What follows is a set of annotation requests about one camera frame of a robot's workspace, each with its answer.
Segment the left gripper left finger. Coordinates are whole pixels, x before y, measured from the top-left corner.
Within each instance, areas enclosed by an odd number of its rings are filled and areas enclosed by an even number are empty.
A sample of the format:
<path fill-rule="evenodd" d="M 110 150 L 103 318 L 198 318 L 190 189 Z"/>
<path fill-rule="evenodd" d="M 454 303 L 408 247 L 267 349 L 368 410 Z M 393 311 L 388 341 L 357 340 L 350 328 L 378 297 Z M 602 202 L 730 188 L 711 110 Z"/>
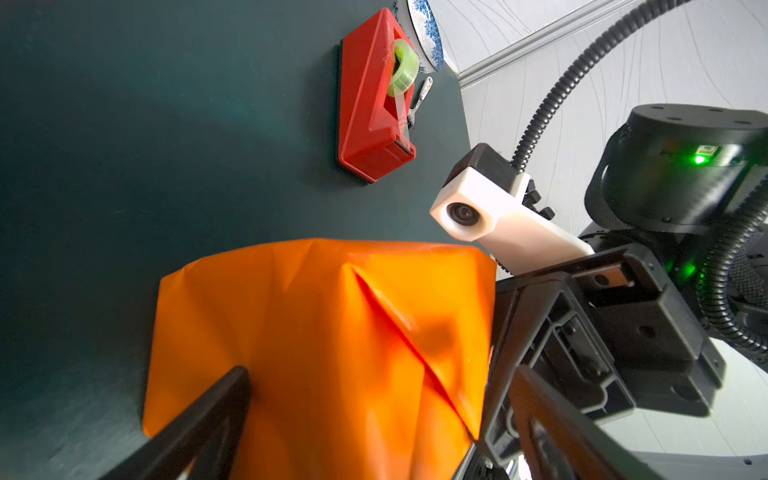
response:
<path fill-rule="evenodd" d="M 251 400 L 248 371 L 236 366 L 105 479 L 228 479 Z"/>

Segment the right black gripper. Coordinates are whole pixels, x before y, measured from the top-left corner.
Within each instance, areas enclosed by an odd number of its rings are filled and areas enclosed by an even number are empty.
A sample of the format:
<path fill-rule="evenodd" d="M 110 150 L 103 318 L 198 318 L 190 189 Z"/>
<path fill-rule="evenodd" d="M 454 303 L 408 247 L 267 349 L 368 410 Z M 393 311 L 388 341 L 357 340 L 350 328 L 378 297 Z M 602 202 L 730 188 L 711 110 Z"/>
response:
<path fill-rule="evenodd" d="M 708 416 L 726 363 L 656 257 L 632 244 L 500 281 L 478 450 L 522 451 L 515 370 L 531 368 L 589 419 L 635 408 Z"/>

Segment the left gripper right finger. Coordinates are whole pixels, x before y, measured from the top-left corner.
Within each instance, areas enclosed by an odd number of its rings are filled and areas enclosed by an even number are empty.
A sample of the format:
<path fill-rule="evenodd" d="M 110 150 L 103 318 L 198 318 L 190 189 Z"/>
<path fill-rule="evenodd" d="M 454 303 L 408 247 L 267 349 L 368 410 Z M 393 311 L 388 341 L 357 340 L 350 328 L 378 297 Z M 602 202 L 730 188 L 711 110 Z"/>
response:
<path fill-rule="evenodd" d="M 658 479 L 527 366 L 516 369 L 511 404 L 535 479 Z"/>

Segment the orange wrapping paper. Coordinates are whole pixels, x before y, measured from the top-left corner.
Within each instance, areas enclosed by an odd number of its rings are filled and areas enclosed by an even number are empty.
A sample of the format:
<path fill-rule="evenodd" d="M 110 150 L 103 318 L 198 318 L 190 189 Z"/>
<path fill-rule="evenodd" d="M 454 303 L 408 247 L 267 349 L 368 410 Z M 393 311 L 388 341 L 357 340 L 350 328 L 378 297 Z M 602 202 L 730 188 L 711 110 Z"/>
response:
<path fill-rule="evenodd" d="M 256 245 L 162 279 L 143 429 L 236 366 L 236 479 L 449 479 L 478 436 L 495 263 L 470 246 Z"/>

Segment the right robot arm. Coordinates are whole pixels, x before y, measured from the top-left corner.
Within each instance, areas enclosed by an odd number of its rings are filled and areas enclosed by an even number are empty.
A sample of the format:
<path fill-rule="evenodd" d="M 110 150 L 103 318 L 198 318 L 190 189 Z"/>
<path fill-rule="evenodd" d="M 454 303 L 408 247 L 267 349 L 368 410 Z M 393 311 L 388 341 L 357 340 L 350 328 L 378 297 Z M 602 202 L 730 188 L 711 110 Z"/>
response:
<path fill-rule="evenodd" d="M 596 426 L 635 409 L 705 418 L 723 387 L 722 340 L 767 353 L 767 282 L 749 252 L 767 241 L 767 117 L 685 104 L 635 107 L 609 138 L 585 192 L 590 228 L 554 224 L 527 172 L 568 95 L 673 1 L 645 1 L 562 74 L 513 157 L 474 147 L 453 171 L 449 226 L 508 273 L 496 287 L 491 370 L 476 441 L 488 477 L 524 451 L 551 477 L 578 478 L 573 453 L 522 421 L 519 370 L 549 386 L 554 424 L 569 406 Z"/>

